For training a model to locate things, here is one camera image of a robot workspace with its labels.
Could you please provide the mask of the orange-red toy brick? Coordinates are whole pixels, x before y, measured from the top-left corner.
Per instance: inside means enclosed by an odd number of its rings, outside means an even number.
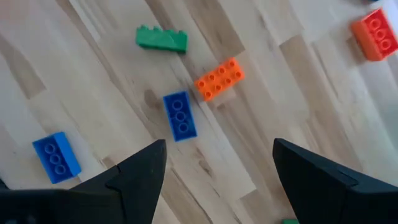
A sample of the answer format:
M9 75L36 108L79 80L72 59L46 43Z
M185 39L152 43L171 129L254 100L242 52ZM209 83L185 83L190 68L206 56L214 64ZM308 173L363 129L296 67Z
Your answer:
M245 78L238 61L233 57L218 65L214 70L195 80L194 84L205 101L233 87Z
M398 38L382 8L352 22L351 31L369 61L382 61L398 51Z

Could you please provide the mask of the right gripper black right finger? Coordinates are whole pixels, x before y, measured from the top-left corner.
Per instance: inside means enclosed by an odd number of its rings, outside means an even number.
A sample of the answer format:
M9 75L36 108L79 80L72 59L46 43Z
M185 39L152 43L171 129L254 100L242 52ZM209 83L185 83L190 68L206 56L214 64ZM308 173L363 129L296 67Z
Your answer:
M398 187L282 138L272 156L300 224L398 224Z

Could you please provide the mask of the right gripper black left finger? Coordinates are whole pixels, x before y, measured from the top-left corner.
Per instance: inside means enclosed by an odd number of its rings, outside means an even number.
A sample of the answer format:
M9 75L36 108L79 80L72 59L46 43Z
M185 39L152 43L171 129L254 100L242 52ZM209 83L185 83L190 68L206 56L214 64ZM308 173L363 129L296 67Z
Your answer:
M116 193L127 224L151 224L165 176L167 148L158 139L75 190Z

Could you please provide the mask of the blue toy brick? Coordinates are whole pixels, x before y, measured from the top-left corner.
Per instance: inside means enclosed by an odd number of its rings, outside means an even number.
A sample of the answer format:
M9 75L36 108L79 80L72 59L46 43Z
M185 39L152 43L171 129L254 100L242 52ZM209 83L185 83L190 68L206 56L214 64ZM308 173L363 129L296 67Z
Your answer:
M51 183L76 177L81 167L64 132L57 132L32 143Z
M166 114L175 142L197 137L189 96L186 91L163 97Z

